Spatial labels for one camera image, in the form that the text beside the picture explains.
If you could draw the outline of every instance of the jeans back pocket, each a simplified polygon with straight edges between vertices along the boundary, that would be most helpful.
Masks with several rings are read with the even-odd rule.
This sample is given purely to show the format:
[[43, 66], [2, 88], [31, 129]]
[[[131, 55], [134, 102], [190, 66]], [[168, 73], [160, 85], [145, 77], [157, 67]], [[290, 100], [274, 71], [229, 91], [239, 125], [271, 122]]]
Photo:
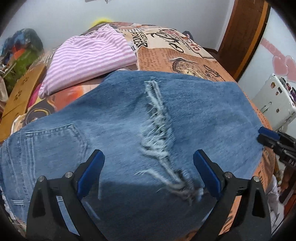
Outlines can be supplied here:
[[39, 176], [60, 178], [84, 162], [87, 141], [74, 124], [25, 133], [24, 184], [29, 196]]

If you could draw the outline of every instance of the wooden door frame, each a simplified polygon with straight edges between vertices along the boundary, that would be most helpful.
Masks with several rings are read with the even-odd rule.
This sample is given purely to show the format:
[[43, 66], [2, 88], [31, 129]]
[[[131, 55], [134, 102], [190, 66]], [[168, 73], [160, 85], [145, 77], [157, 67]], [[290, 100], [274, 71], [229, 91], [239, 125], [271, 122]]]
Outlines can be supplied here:
[[[229, 23], [228, 23], [228, 26], [226, 28], [226, 31], [225, 31], [223, 40], [221, 42], [221, 45], [219, 47], [218, 54], [221, 53], [221, 50], [224, 47], [225, 41], [226, 41], [227, 36], [229, 34], [229, 31], [231, 29], [233, 18], [234, 18], [234, 15], [235, 15], [235, 11], [236, 11], [238, 2], [239, 2], [239, 0], [235, 0], [235, 2], [234, 2], [232, 13], [231, 13], [231, 16], [230, 16], [230, 19], [229, 19]], [[263, 5], [261, 18], [259, 20], [258, 28], [257, 28], [257, 30], [255, 32], [253, 40], [252, 40], [252, 42], [251, 42], [251, 44], [250, 44], [250, 46], [249, 46], [249, 48], [247, 50], [246, 55], [244, 56], [241, 64], [239, 65], [238, 69], [236, 70], [236, 72], [235, 72], [235, 74], [233, 76], [233, 78], [236, 81], [239, 80], [239, 78], [242, 76], [242, 74], [246, 70], [246, 68], [249, 65], [253, 55], [255, 54], [256, 49], [258, 48], [258, 46], [260, 44], [260, 41], [261, 41], [262, 36], [264, 34], [264, 31], [265, 31], [265, 28], [266, 28], [266, 25], [267, 25], [267, 21], [268, 21], [268, 18], [269, 18], [270, 8], [271, 8], [270, 5], [265, 1], [264, 5]]]

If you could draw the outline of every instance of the bed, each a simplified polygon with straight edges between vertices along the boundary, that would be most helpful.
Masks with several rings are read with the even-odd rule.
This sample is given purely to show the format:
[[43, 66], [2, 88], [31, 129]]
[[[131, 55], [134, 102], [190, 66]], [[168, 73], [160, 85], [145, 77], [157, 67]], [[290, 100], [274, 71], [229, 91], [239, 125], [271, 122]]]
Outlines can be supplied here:
[[[210, 81], [235, 82], [227, 71], [206, 50], [174, 29], [136, 23], [112, 22], [109, 24], [125, 36], [130, 47], [138, 57], [137, 64], [125, 67], [121, 69], [122, 71], [163, 71], [189, 74]], [[96, 25], [83, 34], [97, 30], [102, 25], [104, 24]], [[29, 72], [40, 68], [41, 65], [46, 65], [48, 68], [56, 49], [45, 54], [32, 64]], [[5, 129], [9, 128], [9, 130], [11, 129], [11, 133], [14, 133], [38, 118], [57, 112], [80, 96], [96, 88], [103, 80], [104, 76], [100, 76], [59, 91], [45, 99], [37, 97], [38, 85], [36, 84], [27, 99], [28, 108], [26, 108], [25, 113], [17, 115], [11, 123], [6, 124], [9, 126], [5, 126]], [[250, 103], [261, 120], [262, 125], [271, 128], [263, 114], [251, 101]], [[272, 178], [275, 160], [273, 151], [265, 147], [261, 161], [254, 172], [254, 175], [260, 178], [265, 190]], [[237, 197], [221, 233], [226, 232], [230, 228], [239, 202], [240, 197]], [[190, 240], [195, 232], [196, 230], [193, 230], [180, 240]]]

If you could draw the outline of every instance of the metal screw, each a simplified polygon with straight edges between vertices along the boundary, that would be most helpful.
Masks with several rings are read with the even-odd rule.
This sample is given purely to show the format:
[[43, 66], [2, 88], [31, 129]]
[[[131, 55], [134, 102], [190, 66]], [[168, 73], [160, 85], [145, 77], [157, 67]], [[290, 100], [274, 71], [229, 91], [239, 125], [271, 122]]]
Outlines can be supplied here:
[[257, 177], [257, 176], [254, 176], [253, 179], [254, 179], [254, 181], [257, 182], [257, 183], [260, 181], [260, 178]]
[[225, 177], [226, 177], [226, 178], [232, 178], [233, 175], [232, 175], [231, 172], [226, 172], [226, 173], [225, 173]]
[[38, 181], [39, 182], [42, 182], [44, 180], [44, 176], [40, 176], [40, 177], [38, 177]]
[[65, 177], [70, 178], [73, 175], [73, 172], [66, 172]]

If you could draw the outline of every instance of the pink heart sticker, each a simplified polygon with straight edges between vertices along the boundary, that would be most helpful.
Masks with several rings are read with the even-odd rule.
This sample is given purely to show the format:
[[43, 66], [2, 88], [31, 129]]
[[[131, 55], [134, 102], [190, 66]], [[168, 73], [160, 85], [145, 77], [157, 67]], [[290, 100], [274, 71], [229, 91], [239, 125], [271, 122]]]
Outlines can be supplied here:
[[295, 64], [294, 59], [291, 56], [289, 56], [289, 55], [286, 56], [285, 64], [288, 67], [288, 76], [287, 76], [287, 79], [289, 81], [296, 82], [296, 64]]
[[280, 76], [286, 76], [288, 74], [288, 66], [285, 63], [285, 59], [282, 59], [279, 56], [274, 56], [272, 59], [272, 65], [275, 74]]

